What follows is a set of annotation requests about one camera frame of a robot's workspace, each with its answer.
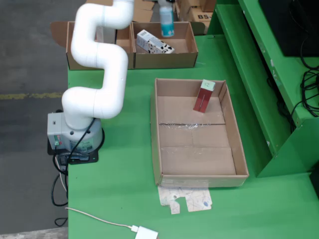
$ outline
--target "yellow floor line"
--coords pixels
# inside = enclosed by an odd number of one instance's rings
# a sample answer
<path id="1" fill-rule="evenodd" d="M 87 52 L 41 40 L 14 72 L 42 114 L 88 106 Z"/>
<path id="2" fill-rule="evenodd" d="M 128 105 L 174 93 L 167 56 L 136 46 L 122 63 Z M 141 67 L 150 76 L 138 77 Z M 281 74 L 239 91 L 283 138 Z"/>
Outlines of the yellow floor line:
<path id="1" fill-rule="evenodd" d="M 42 94 L 0 94 L 0 100 L 23 100 L 26 98 L 44 99 L 61 98 L 62 92 L 42 93 Z"/>

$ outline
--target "concrete floor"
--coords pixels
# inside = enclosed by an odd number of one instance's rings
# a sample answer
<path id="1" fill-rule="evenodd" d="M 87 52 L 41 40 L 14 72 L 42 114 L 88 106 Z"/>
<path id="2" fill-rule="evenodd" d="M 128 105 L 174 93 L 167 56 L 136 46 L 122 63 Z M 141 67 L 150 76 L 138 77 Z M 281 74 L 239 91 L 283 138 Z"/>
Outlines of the concrete floor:
<path id="1" fill-rule="evenodd" d="M 54 228 L 67 215 L 51 204 L 57 172 L 46 153 L 47 114 L 61 98 L 31 94 L 66 90 L 65 49 L 50 22 L 74 20 L 84 2 L 0 0 L 0 235 Z M 60 184 L 56 199 L 65 200 Z"/>

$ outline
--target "white robotic arm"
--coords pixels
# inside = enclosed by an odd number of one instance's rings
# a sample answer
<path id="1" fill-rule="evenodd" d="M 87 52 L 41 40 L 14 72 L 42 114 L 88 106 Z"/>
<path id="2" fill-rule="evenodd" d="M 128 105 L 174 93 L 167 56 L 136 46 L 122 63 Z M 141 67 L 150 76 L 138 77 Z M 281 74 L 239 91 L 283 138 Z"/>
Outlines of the white robotic arm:
<path id="1" fill-rule="evenodd" d="M 82 66 L 105 70 L 101 89 L 73 87 L 62 97 L 67 125 L 88 127 L 92 118 L 110 119 L 123 107 L 128 56 L 115 44 L 95 42 L 97 26 L 123 29 L 133 20 L 134 0 L 114 0 L 113 6 L 87 3 L 76 14 L 71 53 Z"/>
<path id="2" fill-rule="evenodd" d="M 62 96 L 63 113 L 48 114 L 48 139 L 55 153 L 90 153 L 103 140 L 100 119 L 115 117 L 123 107 L 128 56 L 115 44 L 95 42 L 97 26 L 123 29 L 130 25 L 134 0 L 114 0 L 112 6 L 87 3 L 76 14 L 71 53 L 77 63 L 104 69 L 100 89 L 73 87 Z"/>

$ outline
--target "small red carton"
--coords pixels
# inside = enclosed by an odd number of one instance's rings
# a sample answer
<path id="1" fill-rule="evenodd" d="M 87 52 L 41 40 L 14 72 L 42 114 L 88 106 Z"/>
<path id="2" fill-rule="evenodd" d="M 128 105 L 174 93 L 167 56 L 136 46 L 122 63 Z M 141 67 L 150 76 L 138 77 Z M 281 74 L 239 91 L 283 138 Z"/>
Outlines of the small red carton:
<path id="1" fill-rule="evenodd" d="M 205 113 L 209 99 L 214 89 L 215 89 L 215 82 L 203 80 L 198 92 L 195 106 L 194 106 L 195 111 Z"/>

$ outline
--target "black monitor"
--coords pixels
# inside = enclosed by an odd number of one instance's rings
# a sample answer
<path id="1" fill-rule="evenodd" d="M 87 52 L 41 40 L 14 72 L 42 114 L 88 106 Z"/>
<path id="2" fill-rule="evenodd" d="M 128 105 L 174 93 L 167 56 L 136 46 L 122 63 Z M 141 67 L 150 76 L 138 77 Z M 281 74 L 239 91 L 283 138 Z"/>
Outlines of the black monitor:
<path id="1" fill-rule="evenodd" d="M 259 0 L 285 56 L 319 56 L 319 0 Z"/>

